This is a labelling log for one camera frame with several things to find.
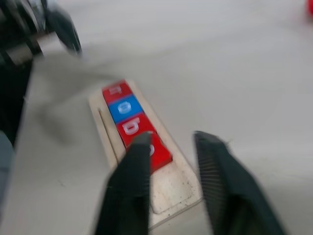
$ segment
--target table surface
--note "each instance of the table surface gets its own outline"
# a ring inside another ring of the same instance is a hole
[[[303,0],[64,0],[84,54],[35,62],[0,233],[91,234],[109,166],[88,105],[134,80],[196,169],[192,133],[229,143],[290,234],[312,234],[313,22]],[[152,234],[210,234],[203,205]]]

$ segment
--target white letter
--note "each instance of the white letter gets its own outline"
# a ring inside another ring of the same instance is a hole
[[[150,145],[150,156],[155,153],[155,147],[151,144]]]
[[[115,93],[122,93],[122,89],[120,86],[118,87],[112,87],[109,89],[110,94],[115,94]]]
[[[126,135],[130,136],[130,135],[135,134],[139,130],[138,123],[140,123],[140,121],[139,121],[139,118],[136,117],[135,119],[130,120],[126,122],[125,124],[123,124],[122,126],[124,128]]]
[[[118,109],[120,114],[126,114],[130,110],[132,110],[132,106],[131,106],[131,104],[129,102],[125,101],[125,102],[119,104],[117,109]]]

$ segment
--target white table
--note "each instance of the white table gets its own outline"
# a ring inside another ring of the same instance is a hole
[[[313,23],[294,0],[60,1],[84,57],[44,45],[29,88],[1,234],[91,233],[109,173],[87,97],[118,79],[142,89],[196,168],[191,139],[229,142],[284,226],[313,219]],[[153,234],[208,234],[202,204]]]

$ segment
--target blue block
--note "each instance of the blue block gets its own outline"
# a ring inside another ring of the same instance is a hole
[[[115,124],[142,112],[142,108],[134,95],[111,103],[109,110]]]

